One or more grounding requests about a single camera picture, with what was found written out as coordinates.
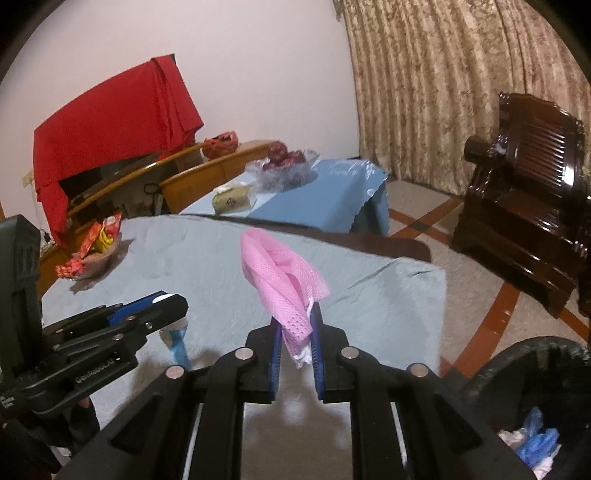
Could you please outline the blue paper cup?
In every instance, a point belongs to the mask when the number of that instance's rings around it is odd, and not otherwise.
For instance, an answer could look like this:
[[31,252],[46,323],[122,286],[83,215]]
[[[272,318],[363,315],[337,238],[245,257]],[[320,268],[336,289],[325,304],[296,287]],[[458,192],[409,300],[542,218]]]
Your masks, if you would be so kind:
[[188,322],[181,318],[159,330],[160,339],[168,348],[174,363],[190,371],[191,365],[184,344]]

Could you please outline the blue plastic bag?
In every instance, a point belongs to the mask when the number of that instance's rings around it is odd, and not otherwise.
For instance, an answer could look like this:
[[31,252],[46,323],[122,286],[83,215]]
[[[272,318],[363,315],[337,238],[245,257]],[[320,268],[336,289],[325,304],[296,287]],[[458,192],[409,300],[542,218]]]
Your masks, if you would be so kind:
[[546,458],[553,458],[560,448],[560,434],[556,428],[544,429],[543,414],[533,407],[522,426],[525,442],[516,450],[520,459],[530,468],[539,465]]

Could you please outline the black lined trash bin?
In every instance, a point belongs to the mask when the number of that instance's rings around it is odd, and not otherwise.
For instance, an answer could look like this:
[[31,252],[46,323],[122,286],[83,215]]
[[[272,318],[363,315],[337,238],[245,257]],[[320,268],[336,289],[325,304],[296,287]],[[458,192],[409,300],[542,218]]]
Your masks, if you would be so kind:
[[496,432],[520,428],[539,408],[561,445],[548,477],[590,477],[589,349],[554,336],[518,342],[486,363],[460,396]]

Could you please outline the glass snack bowl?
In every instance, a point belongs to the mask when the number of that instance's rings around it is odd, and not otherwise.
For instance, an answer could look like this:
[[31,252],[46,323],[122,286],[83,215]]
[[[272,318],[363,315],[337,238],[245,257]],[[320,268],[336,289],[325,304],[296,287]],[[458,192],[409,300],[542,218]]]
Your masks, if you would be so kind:
[[73,280],[96,279],[102,276],[110,261],[116,256],[119,249],[120,239],[116,238],[113,244],[104,252],[98,254],[91,254],[81,259],[78,254],[74,254],[73,258],[78,260],[82,267],[72,277]]

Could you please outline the red yellow snack packets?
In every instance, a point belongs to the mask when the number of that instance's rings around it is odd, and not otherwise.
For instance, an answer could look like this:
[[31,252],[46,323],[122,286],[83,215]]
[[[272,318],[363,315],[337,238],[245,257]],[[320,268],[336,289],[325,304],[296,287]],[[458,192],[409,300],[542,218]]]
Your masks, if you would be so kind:
[[[116,238],[121,238],[121,222],[121,212],[105,218],[101,223],[94,222],[74,254],[78,254],[83,259],[91,254],[104,253]],[[81,263],[75,260],[73,255],[66,263],[55,267],[58,278],[73,280],[72,277],[81,269]]]

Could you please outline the wooden TV cabinet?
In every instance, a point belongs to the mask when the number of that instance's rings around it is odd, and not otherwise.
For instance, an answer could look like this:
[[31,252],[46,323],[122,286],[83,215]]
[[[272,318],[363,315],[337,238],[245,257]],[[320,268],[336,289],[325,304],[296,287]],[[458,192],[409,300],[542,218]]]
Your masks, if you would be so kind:
[[54,245],[41,255],[39,296],[57,280],[55,267],[66,262],[93,222],[121,211],[127,218],[177,214],[215,187],[245,172],[245,165],[266,157],[270,140],[239,143],[235,153],[214,160],[202,154],[203,142],[158,159],[67,210],[66,245]]

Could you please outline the grey table cloth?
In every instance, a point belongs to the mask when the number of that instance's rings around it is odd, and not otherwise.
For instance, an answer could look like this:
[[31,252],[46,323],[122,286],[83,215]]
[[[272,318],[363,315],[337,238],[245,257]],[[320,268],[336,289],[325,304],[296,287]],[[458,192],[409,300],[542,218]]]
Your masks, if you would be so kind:
[[[184,344],[195,368],[245,344],[270,317],[240,262],[240,224],[193,216],[127,220],[111,269],[95,281],[56,281],[42,298],[45,324],[99,305],[128,303],[158,290],[184,296]],[[279,240],[315,267],[329,286],[325,323],[384,365],[440,364],[446,275],[438,266],[392,259],[305,238]],[[245,409],[242,477],[348,479],[352,475],[349,408],[318,401],[311,367],[289,355],[270,405]]]

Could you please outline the television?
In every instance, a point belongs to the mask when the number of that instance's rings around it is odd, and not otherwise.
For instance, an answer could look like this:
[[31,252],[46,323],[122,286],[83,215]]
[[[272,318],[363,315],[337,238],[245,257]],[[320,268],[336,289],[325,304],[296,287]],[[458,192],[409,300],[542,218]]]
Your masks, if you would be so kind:
[[159,155],[159,152],[155,152],[145,156],[119,160],[60,180],[59,185],[69,200],[68,208],[71,209],[83,203],[88,197],[114,181],[148,166],[156,161]]

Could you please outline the tissue box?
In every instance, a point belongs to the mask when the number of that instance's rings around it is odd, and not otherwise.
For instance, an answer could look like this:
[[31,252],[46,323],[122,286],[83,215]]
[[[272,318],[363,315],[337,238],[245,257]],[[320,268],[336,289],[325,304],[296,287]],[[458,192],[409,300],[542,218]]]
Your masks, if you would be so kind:
[[245,182],[218,186],[213,191],[211,206],[216,215],[252,210],[256,206],[256,187]]

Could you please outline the glass fruit bowl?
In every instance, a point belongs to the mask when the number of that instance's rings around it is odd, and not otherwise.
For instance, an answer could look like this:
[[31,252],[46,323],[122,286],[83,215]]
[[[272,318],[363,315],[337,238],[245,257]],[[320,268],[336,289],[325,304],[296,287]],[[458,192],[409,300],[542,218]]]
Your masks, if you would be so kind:
[[269,158],[253,160],[245,165],[245,173],[253,178],[253,184],[260,193],[279,193],[293,190],[310,183],[317,176],[312,169],[320,154],[314,150],[303,151],[304,163],[290,166],[276,166],[266,169]]

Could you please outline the red cloth over television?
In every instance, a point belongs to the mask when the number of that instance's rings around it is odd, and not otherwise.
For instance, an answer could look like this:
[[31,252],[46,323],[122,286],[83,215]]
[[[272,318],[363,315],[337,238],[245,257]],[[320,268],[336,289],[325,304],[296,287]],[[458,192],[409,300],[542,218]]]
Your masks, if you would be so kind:
[[33,139],[35,191],[55,242],[64,246],[68,237],[62,180],[120,160],[183,150],[203,125],[171,55],[121,72],[56,111]]

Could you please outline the red apples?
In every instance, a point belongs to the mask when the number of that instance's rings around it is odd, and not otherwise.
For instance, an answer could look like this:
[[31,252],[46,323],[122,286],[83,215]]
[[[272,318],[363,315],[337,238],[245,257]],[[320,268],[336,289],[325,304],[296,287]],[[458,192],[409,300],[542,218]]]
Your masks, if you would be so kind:
[[301,150],[288,151],[287,145],[276,141],[270,144],[267,150],[267,161],[263,165],[263,171],[276,168],[287,168],[307,162],[304,152]]

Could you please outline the blue covered coffee table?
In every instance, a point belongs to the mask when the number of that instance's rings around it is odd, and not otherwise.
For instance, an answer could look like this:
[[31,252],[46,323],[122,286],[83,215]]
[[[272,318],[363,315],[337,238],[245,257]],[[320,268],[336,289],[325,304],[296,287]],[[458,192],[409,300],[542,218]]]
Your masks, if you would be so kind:
[[329,233],[389,233],[388,175],[367,160],[318,160],[311,182],[283,192],[256,194],[235,217],[294,224]]

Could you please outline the patterned beige curtain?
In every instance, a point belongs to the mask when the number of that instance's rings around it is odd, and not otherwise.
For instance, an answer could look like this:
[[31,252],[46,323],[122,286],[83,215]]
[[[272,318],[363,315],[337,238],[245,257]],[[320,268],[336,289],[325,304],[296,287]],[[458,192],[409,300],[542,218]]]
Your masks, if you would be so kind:
[[360,153],[399,179],[466,191],[466,140],[493,139],[501,93],[590,118],[590,84],[526,1],[339,1],[353,64]]

